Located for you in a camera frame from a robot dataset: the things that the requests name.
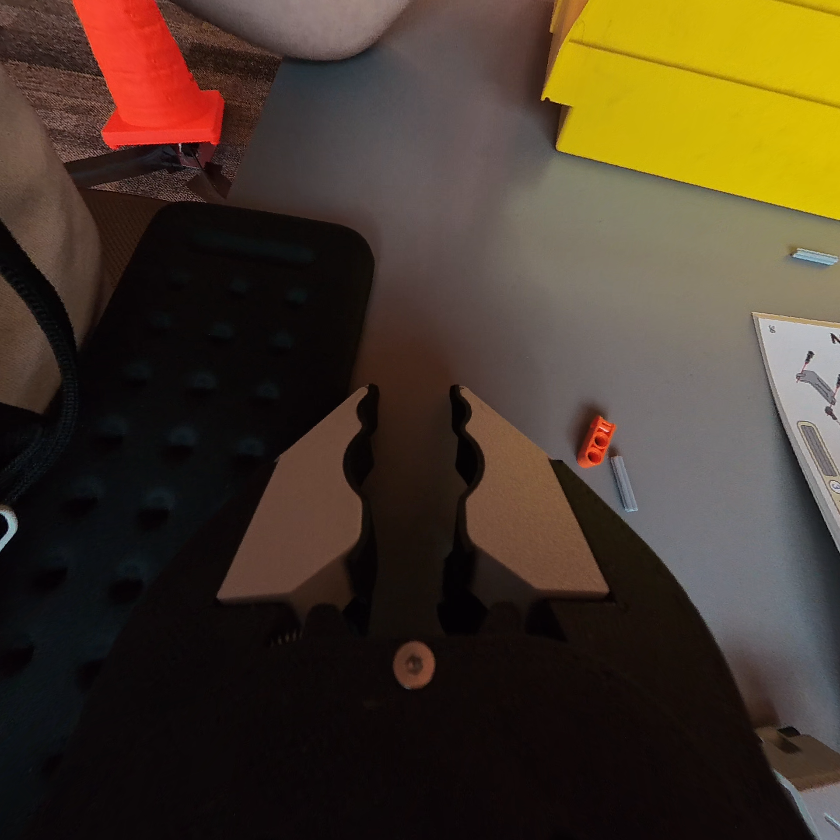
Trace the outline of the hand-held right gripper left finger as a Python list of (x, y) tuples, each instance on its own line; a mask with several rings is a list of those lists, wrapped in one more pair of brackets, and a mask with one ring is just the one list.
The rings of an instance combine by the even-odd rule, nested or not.
[(352, 393), (276, 461), (217, 592), (223, 604), (370, 607), (377, 558), (362, 484), (373, 466), (379, 389)]

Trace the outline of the black tripod legs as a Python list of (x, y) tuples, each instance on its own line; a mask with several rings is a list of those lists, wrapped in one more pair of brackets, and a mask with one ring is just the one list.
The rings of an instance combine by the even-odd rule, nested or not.
[(69, 161), (67, 173), (78, 187), (90, 188), (154, 172), (188, 173), (185, 188), (208, 203), (226, 203), (232, 183), (213, 161), (212, 143), (137, 145)]

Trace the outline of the black studded foam mat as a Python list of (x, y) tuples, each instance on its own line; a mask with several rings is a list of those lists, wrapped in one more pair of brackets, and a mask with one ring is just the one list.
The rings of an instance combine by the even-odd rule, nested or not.
[(347, 396), (373, 274), (336, 224), (200, 203), (150, 222), (81, 352), (75, 433), (2, 552), (2, 838), (46, 798), (136, 603)]

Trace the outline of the grey toy panel assembly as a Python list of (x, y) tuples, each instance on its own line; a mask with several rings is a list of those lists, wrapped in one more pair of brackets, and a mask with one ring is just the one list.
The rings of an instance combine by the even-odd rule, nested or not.
[(793, 727), (755, 733), (779, 783), (815, 838), (839, 838), (839, 753)]

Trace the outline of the yellow plastic bin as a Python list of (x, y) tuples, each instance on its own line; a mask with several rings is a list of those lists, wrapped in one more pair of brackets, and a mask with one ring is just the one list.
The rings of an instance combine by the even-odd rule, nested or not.
[(555, 2), (556, 149), (839, 218), (839, 3)]

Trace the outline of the person's left forearm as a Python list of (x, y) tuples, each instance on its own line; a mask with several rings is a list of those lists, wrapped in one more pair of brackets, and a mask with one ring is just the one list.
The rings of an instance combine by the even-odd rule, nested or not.
[(410, 1), (177, 1), (186, 12), (283, 58), (344, 60), (371, 47)]

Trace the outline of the small orange toy beam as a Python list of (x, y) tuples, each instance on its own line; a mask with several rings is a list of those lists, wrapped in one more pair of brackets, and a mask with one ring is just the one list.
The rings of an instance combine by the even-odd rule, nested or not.
[(588, 427), (576, 460), (578, 466), (588, 469), (600, 465), (608, 455), (616, 425), (603, 416), (596, 415)]

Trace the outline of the light grey shirt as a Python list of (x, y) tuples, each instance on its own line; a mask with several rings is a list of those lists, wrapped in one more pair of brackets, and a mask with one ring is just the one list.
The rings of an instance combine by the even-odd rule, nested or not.
[[(1, 217), (63, 301), (77, 342), (104, 301), (98, 229), (36, 111), (1, 69)], [(1, 280), (1, 401), (42, 413), (59, 386), (35, 318)]]

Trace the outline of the orange traffic cone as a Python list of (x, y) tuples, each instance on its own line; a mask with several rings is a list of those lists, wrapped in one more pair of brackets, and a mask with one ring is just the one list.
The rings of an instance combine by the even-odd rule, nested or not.
[(114, 101), (101, 130), (110, 149), (218, 145), (224, 99), (198, 87), (155, 1), (73, 4)]

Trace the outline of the building instruction booklet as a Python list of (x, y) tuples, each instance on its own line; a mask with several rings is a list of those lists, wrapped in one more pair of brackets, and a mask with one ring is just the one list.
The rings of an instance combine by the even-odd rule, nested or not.
[(773, 401), (839, 546), (839, 324), (754, 312)]

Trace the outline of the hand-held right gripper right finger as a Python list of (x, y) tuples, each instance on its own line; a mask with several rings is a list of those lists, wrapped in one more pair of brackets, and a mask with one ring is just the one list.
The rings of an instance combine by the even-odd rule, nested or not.
[(455, 544), (446, 598), (480, 606), (601, 601), (610, 590), (552, 460), (469, 388), (449, 392), (458, 439)]

